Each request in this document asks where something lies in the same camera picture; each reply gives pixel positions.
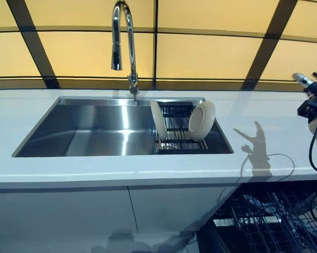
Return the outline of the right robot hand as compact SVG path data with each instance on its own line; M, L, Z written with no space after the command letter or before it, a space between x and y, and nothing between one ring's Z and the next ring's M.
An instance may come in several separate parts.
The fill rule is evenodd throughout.
M316 78L316 81L312 81L301 73L294 73L292 75L294 80L303 86L303 91L308 95L308 99L297 109L297 114L307 118L308 123L317 118L317 72L313 72L312 74Z

